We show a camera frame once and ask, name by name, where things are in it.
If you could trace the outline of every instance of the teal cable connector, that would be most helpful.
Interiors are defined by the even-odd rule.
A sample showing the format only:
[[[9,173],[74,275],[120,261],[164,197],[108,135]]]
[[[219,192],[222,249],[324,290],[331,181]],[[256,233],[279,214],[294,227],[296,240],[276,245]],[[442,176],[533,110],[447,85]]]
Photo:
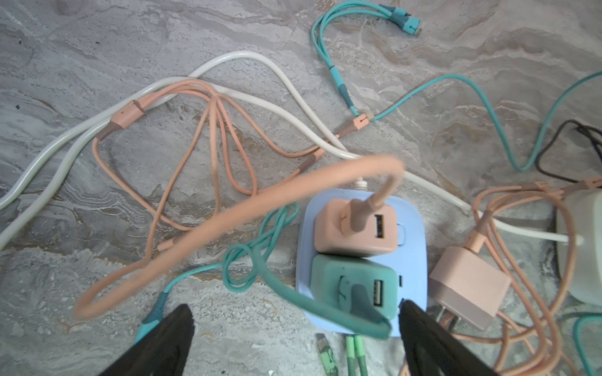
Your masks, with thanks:
[[[312,44],[314,45],[314,48],[318,52],[320,58],[324,61],[324,63],[328,67],[328,69],[331,71],[331,75],[332,75],[332,69],[335,68],[335,66],[332,63],[330,54],[326,50],[326,44],[324,43],[324,29],[326,28],[326,25],[328,25],[328,23],[330,23],[334,19],[341,17],[341,16],[345,16],[347,14],[368,14],[368,15],[375,16],[375,17],[386,18],[386,19],[389,19],[390,21],[394,22],[402,30],[404,30],[407,33],[412,34],[412,35],[416,35],[416,31],[418,30],[418,27],[420,24],[419,19],[411,17],[411,15],[404,9],[395,8],[395,7],[387,7],[387,6],[383,6],[383,5],[376,5],[376,4],[367,2],[367,1],[350,0],[350,1],[343,2],[340,5],[336,5],[336,6],[332,7],[328,12],[326,12],[324,15],[322,15],[322,17],[318,18],[311,28]],[[342,94],[341,90],[339,89],[341,87],[341,85],[344,85],[344,81],[343,81],[343,77],[338,73],[338,71],[337,71],[337,74],[338,74],[337,78],[335,78],[333,75],[333,79],[335,80],[335,85],[337,86],[337,90],[339,90],[341,97],[343,97],[345,104],[349,107],[349,109],[351,110],[353,115],[359,116],[358,110],[355,108],[355,106],[353,106],[353,102],[351,101],[351,98],[349,97],[349,94],[347,92],[347,87],[346,86],[344,87],[345,88],[344,92],[346,93],[346,96],[344,96]],[[524,165],[519,165],[519,163],[516,159],[516,156],[514,155],[512,149],[510,148],[510,143],[508,142],[506,133],[501,125],[501,122],[500,122],[499,118],[497,117],[497,114],[495,113],[493,106],[491,105],[491,103],[489,103],[489,100],[485,96],[485,93],[483,92],[483,90],[476,83],[474,83],[471,79],[461,76],[461,75],[455,75],[455,74],[443,75],[443,76],[437,77],[437,78],[427,82],[424,85],[419,86],[418,88],[410,91],[408,94],[406,94],[403,98],[398,100],[395,104],[393,104],[392,106],[387,108],[385,111],[376,115],[374,117],[374,120],[382,119],[383,117],[387,116],[392,111],[394,111],[401,104],[406,102],[413,95],[419,93],[420,91],[424,90],[425,88],[427,88],[433,84],[436,84],[439,81],[442,81],[447,78],[457,79],[457,80],[460,80],[460,81],[468,84],[474,91],[476,91],[477,95],[479,96],[479,98],[481,99],[483,104],[485,105],[485,108],[487,109],[487,112],[488,112],[489,116],[491,117],[491,120],[493,121],[495,129],[500,136],[502,146],[504,147],[504,150],[506,151],[506,155],[507,155],[508,160],[510,161],[510,164],[512,165],[512,167],[517,171],[527,171],[535,163],[537,154],[541,150],[542,143],[544,142],[545,133],[546,133],[547,129],[549,128],[550,123],[552,121],[552,117],[553,117],[554,113],[556,112],[556,110],[558,109],[558,107],[560,106],[560,104],[562,102],[564,102],[567,95],[569,95],[570,92],[575,90],[577,87],[579,87],[582,84],[584,84],[585,82],[588,82],[589,80],[599,77],[601,75],[602,75],[602,72],[597,72],[597,73],[589,75],[583,79],[580,79],[575,84],[573,84],[568,89],[566,89],[564,91],[564,93],[562,93],[562,95],[555,101],[555,103],[552,105],[550,111],[546,115],[545,120],[544,120],[543,124],[541,125],[541,128],[539,129],[539,132],[536,137],[535,143],[533,145],[531,154]]]
[[[147,316],[147,318],[151,317],[152,321],[146,322],[145,318],[142,322],[142,326],[138,330],[138,335],[136,336],[137,341],[144,337],[146,333],[151,331],[152,328],[157,326],[160,321],[160,319],[157,320],[157,318],[163,318],[163,307],[167,301],[167,294],[178,282],[188,276],[192,276],[193,274],[217,269],[220,267],[222,268],[223,283],[226,288],[232,292],[247,291],[257,278],[257,275],[259,275],[261,278],[263,278],[265,283],[275,291],[275,293],[303,310],[311,312],[343,327],[349,328],[355,333],[366,334],[375,338],[388,338],[389,334],[391,333],[391,324],[388,321],[379,323],[370,322],[350,313],[343,312],[340,309],[336,309],[327,306],[324,303],[312,300],[286,286],[268,269],[265,262],[276,247],[278,239],[280,238],[280,234],[282,233],[282,229],[284,226],[289,225],[298,214],[299,204],[297,203],[292,203],[287,206],[283,206],[278,210],[271,211],[263,219],[259,227],[259,234],[257,237],[247,243],[234,244],[230,246],[230,248],[228,248],[226,251],[222,262],[195,268],[174,278],[167,285],[167,287],[165,287],[165,290],[163,290],[163,293],[157,299],[157,302],[155,303],[151,313]],[[272,218],[276,220],[276,223],[271,230],[266,231],[265,228]],[[247,254],[251,257],[251,261],[253,262],[253,268],[251,272],[241,279],[235,279],[230,276],[228,273],[230,264]],[[150,327],[150,325],[155,321],[156,323],[154,326]]]
[[[347,374],[355,376],[355,341],[353,336],[345,336],[345,344],[347,345]]]
[[[577,348],[577,352],[579,353],[579,357],[583,363],[583,368],[585,368],[585,372],[588,376],[595,376],[595,372],[592,368],[592,365],[589,364],[588,357],[583,349],[581,334],[583,326],[593,321],[602,321],[602,315],[589,315],[581,317],[575,322],[575,326],[573,326],[573,339],[575,340],[575,347]]]
[[[355,356],[358,358],[359,376],[368,376],[368,366],[366,365],[366,351],[364,350],[364,339],[357,334],[353,336],[355,343]]]

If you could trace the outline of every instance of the white power strip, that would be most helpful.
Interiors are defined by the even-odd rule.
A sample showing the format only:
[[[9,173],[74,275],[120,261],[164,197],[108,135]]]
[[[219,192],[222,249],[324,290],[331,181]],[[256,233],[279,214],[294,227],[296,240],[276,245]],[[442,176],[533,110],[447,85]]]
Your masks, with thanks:
[[[602,306],[602,190],[579,191],[565,199],[573,215],[575,229],[583,237],[577,246],[575,276],[569,292],[582,302]],[[560,211],[556,214],[556,232],[566,233]],[[568,246],[557,243],[558,266],[564,278]]]

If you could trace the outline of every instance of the black cable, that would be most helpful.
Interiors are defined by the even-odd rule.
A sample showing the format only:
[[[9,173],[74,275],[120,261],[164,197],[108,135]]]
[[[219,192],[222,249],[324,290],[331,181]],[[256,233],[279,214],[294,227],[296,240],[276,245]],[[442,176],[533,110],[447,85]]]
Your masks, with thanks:
[[[583,125],[580,122],[578,122],[577,120],[569,119],[569,120],[565,121],[564,123],[562,123],[558,127],[558,130],[556,130],[556,133],[554,133],[550,142],[546,146],[544,146],[543,149],[541,149],[539,154],[537,154],[537,157],[535,158],[535,168],[537,168],[537,171],[541,172],[544,175],[547,175],[550,177],[555,177],[556,179],[564,180],[569,183],[577,183],[578,180],[571,179],[566,176],[557,175],[557,174],[551,173],[549,171],[545,171],[543,168],[541,168],[541,165],[539,164],[541,161],[541,157],[543,157],[544,153],[547,152],[548,149],[552,147],[552,145],[556,142],[556,140],[558,139],[558,136],[560,135],[560,133],[562,132],[564,127],[566,127],[566,125],[570,124],[570,123],[577,126],[577,128],[576,128],[577,132],[581,133],[582,135],[584,135],[585,137],[587,137],[589,139],[589,141],[592,143],[592,146],[594,147],[594,150],[596,151],[596,154],[598,154],[598,158],[600,159],[600,162],[602,162],[602,150],[600,149],[602,147],[602,142],[592,134],[592,132],[593,132],[602,137],[602,131],[600,131],[599,129],[594,128],[592,126],[589,126],[589,125]]]

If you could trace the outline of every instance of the power strip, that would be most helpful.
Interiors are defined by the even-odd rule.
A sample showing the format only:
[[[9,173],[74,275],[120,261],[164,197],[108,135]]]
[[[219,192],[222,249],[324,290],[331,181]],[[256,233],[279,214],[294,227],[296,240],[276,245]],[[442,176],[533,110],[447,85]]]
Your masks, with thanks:
[[[313,299],[310,290],[312,261],[318,255],[314,247],[314,223],[318,213],[332,199],[365,200],[371,192],[354,190],[327,190],[318,193],[308,203],[299,230],[297,243],[296,289],[302,295]],[[392,253],[369,257],[368,260],[385,265],[397,273],[397,307],[402,299],[410,299],[423,310],[427,302],[427,260],[424,223],[420,213],[409,202],[390,196],[386,204],[392,206],[397,214],[399,247]],[[317,327],[337,333],[353,334],[346,328],[333,324],[323,318],[305,312],[305,316]],[[390,320],[391,336],[399,337],[399,308]]]
[[[578,191],[565,200],[573,215],[575,230],[583,237],[577,246],[575,275],[569,292],[584,303],[602,306],[602,190]],[[562,214],[556,214],[556,232],[566,233]],[[568,245],[557,243],[558,266],[564,278]]]

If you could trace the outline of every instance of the blue power strip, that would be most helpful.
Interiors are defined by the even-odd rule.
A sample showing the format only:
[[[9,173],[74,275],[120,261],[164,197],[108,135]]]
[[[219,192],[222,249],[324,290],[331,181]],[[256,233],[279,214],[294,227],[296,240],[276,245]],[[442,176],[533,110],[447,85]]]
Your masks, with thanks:
[[[371,192],[354,190],[328,190],[314,196],[307,205],[299,230],[297,243],[297,276],[296,289],[302,295],[313,299],[309,289],[311,281],[311,264],[318,253],[314,248],[314,223],[320,210],[332,199],[365,200]],[[386,203],[395,209],[399,247],[390,254],[370,257],[369,260],[393,269],[399,276],[400,286],[397,291],[397,305],[402,299],[410,299],[423,310],[426,310],[427,262],[424,223],[420,213],[409,202],[391,196]],[[338,333],[353,334],[347,329],[305,312],[305,316],[317,327]],[[399,312],[391,320],[392,337],[399,337]]]

